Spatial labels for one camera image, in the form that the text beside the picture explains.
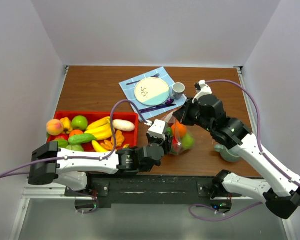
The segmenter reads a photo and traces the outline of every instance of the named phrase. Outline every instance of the white cup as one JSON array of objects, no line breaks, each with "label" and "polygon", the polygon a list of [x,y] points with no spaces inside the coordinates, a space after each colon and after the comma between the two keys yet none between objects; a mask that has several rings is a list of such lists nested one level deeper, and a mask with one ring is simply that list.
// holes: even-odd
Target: white cup
[{"label": "white cup", "polygon": [[175,84],[172,85],[172,98],[176,100],[180,99],[184,94],[185,90],[186,87],[183,83],[176,82]]}]

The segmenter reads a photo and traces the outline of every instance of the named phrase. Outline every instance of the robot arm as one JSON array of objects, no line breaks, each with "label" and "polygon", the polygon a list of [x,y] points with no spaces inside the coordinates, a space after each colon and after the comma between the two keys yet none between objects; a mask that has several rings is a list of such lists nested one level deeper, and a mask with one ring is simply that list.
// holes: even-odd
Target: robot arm
[{"label": "robot arm", "polygon": [[123,148],[102,160],[91,160],[85,157],[103,158],[108,152],[79,152],[58,148],[57,142],[48,142],[32,153],[32,162],[40,159],[58,157],[53,162],[37,163],[31,166],[28,183],[30,185],[47,185],[57,183],[74,191],[87,187],[85,172],[97,172],[110,175],[135,175],[150,172],[154,166],[161,165],[161,159],[169,154],[172,139],[166,133],[167,123],[155,120],[147,123],[151,127],[146,136],[148,146]]},{"label": "robot arm", "polygon": [[208,131],[217,143],[232,149],[264,178],[252,180],[223,170],[213,180],[215,191],[251,197],[265,203],[278,217],[288,219],[300,205],[300,188],[293,183],[300,183],[300,176],[263,148],[263,152],[292,180],[270,164],[259,151],[256,136],[239,119],[226,115],[222,101],[212,95],[205,81],[200,81],[195,88],[197,95],[188,98],[173,116],[183,125],[198,125]]}]

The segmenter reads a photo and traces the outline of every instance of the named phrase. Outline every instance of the blue placemat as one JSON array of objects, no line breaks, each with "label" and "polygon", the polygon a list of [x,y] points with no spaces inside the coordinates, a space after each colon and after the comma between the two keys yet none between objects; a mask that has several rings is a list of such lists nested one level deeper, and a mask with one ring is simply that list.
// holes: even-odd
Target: blue placemat
[{"label": "blue placemat", "polygon": [[[130,78],[126,81],[122,81],[122,82],[119,83],[119,85],[122,88],[126,98],[128,100],[132,101],[138,107],[138,109],[145,109],[145,108],[149,108],[150,106],[144,105],[136,99],[136,97],[135,97],[135,87],[136,87],[137,83],[130,84],[130,85],[127,85],[127,84],[132,83],[132,82],[137,82],[137,81],[140,81],[140,80],[143,80],[143,79],[146,79],[146,78],[150,78],[150,77],[152,77],[156,74],[160,74],[158,78],[162,79],[163,81],[165,81],[169,85],[170,94],[171,94],[172,93],[172,86],[175,83],[175,81],[172,80],[172,78],[169,76],[169,74],[167,73],[167,71],[165,70],[164,67],[157,68],[157,69],[149,71],[145,74]],[[144,118],[146,120],[148,120],[150,118],[153,118],[155,116],[158,116],[160,114],[168,112],[172,109],[181,107],[182,105],[185,104],[186,99],[187,99],[187,97],[185,95],[183,95],[180,99],[174,100],[175,106],[170,106],[170,107],[166,107],[166,108],[163,108],[163,109],[158,109],[158,110],[151,111],[151,112],[146,112],[146,113],[143,113],[142,115],[144,116]],[[132,106],[132,109],[134,110],[135,113],[137,112],[136,109],[133,106]]]}]

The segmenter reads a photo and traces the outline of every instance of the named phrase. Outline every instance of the green mug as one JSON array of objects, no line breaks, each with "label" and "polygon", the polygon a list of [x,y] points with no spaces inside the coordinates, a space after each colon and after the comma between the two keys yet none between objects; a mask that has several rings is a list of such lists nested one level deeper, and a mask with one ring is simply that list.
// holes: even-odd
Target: green mug
[{"label": "green mug", "polygon": [[215,145],[214,150],[220,153],[221,157],[229,163],[236,163],[241,159],[239,155],[235,154],[231,149],[229,150],[223,145]]}]

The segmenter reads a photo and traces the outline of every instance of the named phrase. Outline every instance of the clear plastic bag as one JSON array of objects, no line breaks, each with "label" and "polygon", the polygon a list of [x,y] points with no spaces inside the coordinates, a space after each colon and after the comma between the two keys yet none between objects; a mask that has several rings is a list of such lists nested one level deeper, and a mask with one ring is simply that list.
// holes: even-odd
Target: clear plastic bag
[{"label": "clear plastic bag", "polygon": [[190,133],[189,129],[182,125],[173,116],[172,111],[166,115],[162,120],[168,124],[167,132],[172,136],[171,154],[179,155],[186,150],[190,150],[194,147],[195,139]]}]

